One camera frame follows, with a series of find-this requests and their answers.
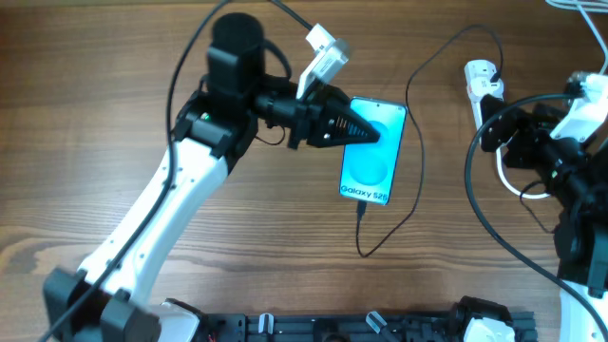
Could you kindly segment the teal Galaxy S25 smartphone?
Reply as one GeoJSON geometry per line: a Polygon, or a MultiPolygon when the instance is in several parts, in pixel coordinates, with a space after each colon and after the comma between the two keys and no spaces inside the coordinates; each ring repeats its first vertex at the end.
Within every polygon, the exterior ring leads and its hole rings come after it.
{"type": "Polygon", "coordinates": [[[351,109],[380,134],[374,143],[346,145],[339,194],[346,198],[387,205],[406,126],[403,104],[355,97],[351,109]]]}

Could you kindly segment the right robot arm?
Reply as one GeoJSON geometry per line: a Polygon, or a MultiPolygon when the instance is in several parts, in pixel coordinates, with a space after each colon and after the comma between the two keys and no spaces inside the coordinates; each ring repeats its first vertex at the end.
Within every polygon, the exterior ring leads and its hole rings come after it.
{"type": "Polygon", "coordinates": [[[607,151],[586,151],[586,140],[559,132],[565,114],[542,105],[565,100],[577,105],[582,93],[535,95],[507,104],[493,95],[481,99],[482,124],[465,158],[465,191],[485,230],[508,253],[561,289],[560,340],[607,338],[607,151]],[[510,167],[532,169],[562,210],[553,232],[559,259],[550,273],[504,240],[489,223],[474,195],[472,163],[476,150],[506,146],[510,167]]]}

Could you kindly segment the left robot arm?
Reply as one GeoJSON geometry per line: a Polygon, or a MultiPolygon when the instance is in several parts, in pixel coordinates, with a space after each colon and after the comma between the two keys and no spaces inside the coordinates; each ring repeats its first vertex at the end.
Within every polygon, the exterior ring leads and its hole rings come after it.
{"type": "Polygon", "coordinates": [[[178,114],[152,180],[111,235],[75,273],[54,270],[43,288],[49,329],[60,341],[213,341],[206,315],[176,300],[148,298],[169,252],[201,205],[226,181],[260,123],[289,130],[288,145],[374,143],[378,132],[332,86],[350,47],[313,26],[314,57],[297,83],[266,72],[277,47],[246,13],[213,25],[208,71],[178,114]]]}

